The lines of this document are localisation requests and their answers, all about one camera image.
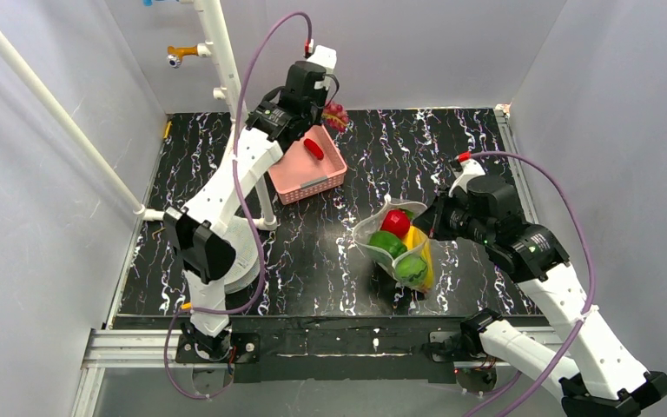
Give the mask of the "purple toy grapes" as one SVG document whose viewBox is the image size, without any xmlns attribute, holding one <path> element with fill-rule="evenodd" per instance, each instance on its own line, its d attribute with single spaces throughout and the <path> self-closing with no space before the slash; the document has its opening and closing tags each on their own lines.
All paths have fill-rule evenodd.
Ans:
<svg viewBox="0 0 667 417">
<path fill-rule="evenodd" d="M 331 101 L 323 110 L 323 122 L 330 128 L 345 132 L 350 123 L 347 111 L 341 104 Z"/>
</svg>

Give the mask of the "yellow toy bananas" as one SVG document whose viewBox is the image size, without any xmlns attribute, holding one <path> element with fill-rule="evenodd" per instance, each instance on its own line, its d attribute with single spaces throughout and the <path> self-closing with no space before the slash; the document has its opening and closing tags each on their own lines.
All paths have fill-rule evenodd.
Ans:
<svg viewBox="0 0 667 417">
<path fill-rule="evenodd" d="M 406 236 L 403 238 L 403 242 L 409 251 L 415 250 L 426 264 L 425 274 L 422 278 L 416 280 L 413 285 L 413 289 L 416 289 L 424 294 L 428 293 L 434 284 L 433 259 L 431 254 L 430 240 L 424 232 L 418 228 L 415 228 L 414 226 L 411 226 Z"/>
</svg>

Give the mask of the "red toy pepper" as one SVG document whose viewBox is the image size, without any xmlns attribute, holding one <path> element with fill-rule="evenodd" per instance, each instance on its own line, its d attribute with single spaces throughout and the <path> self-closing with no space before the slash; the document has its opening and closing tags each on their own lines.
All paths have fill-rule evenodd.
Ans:
<svg viewBox="0 0 667 417">
<path fill-rule="evenodd" d="M 397 236 L 399 239 L 404 238 L 411 227 L 411 219 L 408 213 L 403 209 L 391 209 L 385 213 L 385 216 L 380 224 L 380 231 L 385 231 Z"/>
</svg>

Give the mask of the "green toy watermelon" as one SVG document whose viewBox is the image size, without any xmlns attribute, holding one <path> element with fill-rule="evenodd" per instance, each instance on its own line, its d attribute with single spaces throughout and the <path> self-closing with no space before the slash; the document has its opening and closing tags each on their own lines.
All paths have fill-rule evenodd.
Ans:
<svg viewBox="0 0 667 417">
<path fill-rule="evenodd" d="M 428 275 L 429 267 L 420 255 L 407 255 L 395 266 L 395 278 L 411 288 L 421 287 Z"/>
</svg>

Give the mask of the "clear polka dot zip bag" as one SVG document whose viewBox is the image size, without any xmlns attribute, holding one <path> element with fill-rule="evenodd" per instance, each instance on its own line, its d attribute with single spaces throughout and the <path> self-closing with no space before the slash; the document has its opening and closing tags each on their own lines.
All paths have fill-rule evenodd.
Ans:
<svg viewBox="0 0 667 417">
<path fill-rule="evenodd" d="M 422 202 L 386 195 L 381 207 L 353 228 L 365 255 L 396 282 L 423 294 L 434 285 L 433 259 L 429 238 L 413 220 L 425 210 Z"/>
</svg>

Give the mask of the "green toy vegetable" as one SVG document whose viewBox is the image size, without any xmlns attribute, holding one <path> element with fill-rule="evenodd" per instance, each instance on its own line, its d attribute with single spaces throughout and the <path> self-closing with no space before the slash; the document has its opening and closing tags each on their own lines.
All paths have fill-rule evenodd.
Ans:
<svg viewBox="0 0 667 417">
<path fill-rule="evenodd" d="M 408 250 L 398 236 L 384 230 L 374 232 L 367 244 L 385 250 L 392 259 L 398 258 Z"/>
</svg>

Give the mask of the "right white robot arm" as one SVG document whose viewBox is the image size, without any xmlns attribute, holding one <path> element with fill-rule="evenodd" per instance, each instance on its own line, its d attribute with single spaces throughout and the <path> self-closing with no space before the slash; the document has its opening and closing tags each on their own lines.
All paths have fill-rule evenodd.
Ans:
<svg viewBox="0 0 667 417">
<path fill-rule="evenodd" d="M 638 416 L 667 395 L 667 374 L 635 359 L 590 306 L 554 234 L 528 222 L 517 190 L 478 175 L 442 191 L 413 219 L 437 241 L 480 244 L 490 261 L 533 300 L 562 346 L 551 349 L 483 309 L 461 324 L 474 353 L 507 361 L 549 391 L 568 416 Z"/>
</svg>

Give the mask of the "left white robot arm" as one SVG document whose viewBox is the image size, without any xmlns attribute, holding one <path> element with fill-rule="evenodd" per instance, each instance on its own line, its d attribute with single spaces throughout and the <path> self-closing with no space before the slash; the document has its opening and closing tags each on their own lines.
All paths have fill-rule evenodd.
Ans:
<svg viewBox="0 0 667 417">
<path fill-rule="evenodd" d="M 262 283 L 262 245 L 248 194 L 314 125 L 322 122 L 328 91 L 339 83 L 336 59 L 295 62 L 284 85 L 269 91 L 234 130 L 231 153 L 180 209 L 168 208 L 163 224 L 188 285 L 190 322 L 181 326 L 189 351 L 221 361 L 230 349 L 226 287 Z"/>
</svg>

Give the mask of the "red toy chili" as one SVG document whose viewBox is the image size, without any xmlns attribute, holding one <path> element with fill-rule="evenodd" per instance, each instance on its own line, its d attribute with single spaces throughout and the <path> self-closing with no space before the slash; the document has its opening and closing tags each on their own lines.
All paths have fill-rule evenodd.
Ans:
<svg viewBox="0 0 667 417">
<path fill-rule="evenodd" d="M 322 161 L 325 158 L 325 153 L 322 147 L 313 139 L 305 138 L 303 140 L 303 145 L 306 150 L 314 157 L 317 161 Z"/>
</svg>

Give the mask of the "pink plastic basket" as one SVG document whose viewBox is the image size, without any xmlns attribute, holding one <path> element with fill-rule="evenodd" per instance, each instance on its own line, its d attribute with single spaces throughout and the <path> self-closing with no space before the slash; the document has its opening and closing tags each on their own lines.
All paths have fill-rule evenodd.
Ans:
<svg viewBox="0 0 667 417">
<path fill-rule="evenodd" d="M 305 138 L 315 140 L 325 158 L 317 161 L 303 145 Z M 302 139 L 294 142 L 268 174 L 282 204 L 308 198 L 343 184 L 347 163 L 323 126 L 313 126 Z"/>
</svg>

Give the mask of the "orange toy faucet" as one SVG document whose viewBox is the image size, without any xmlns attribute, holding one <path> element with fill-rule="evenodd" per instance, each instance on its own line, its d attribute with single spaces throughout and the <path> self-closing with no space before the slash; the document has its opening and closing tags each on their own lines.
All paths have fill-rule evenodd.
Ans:
<svg viewBox="0 0 667 417">
<path fill-rule="evenodd" d="M 173 69 L 179 68 L 186 56 L 198 56 L 197 46 L 175 47 L 169 45 L 167 47 L 167 62 Z"/>
</svg>

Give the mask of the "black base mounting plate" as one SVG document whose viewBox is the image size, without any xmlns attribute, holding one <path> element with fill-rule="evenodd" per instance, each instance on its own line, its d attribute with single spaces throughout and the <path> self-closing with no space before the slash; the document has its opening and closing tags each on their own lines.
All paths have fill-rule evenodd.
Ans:
<svg viewBox="0 0 667 417">
<path fill-rule="evenodd" d="M 229 369 L 236 383 L 426 380 L 493 371 L 502 361 L 461 335 L 460 316 L 234 316 L 213 341 L 186 321 L 172 353 L 177 364 Z"/>
</svg>

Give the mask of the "blue toy faucet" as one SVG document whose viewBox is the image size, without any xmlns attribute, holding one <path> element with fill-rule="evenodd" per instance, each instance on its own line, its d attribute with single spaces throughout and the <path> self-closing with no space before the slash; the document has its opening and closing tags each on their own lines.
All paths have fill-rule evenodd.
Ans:
<svg viewBox="0 0 667 417">
<path fill-rule="evenodd" d="M 151 7 L 155 3 L 166 3 L 166 2 L 179 2 L 178 0 L 142 0 L 142 5 L 145 7 Z"/>
</svg>

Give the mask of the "white PVC pipe frame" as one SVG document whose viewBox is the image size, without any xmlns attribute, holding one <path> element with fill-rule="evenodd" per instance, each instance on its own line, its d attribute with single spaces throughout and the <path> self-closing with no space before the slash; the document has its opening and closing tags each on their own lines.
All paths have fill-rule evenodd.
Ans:
<svg viewBox="0 0 667 417">
<path fill-rule="evenodd" d="M 139 218 L 164 112 L 105 2 L 6 3 L 0 23 L 0 221 Z"/>
</svg>

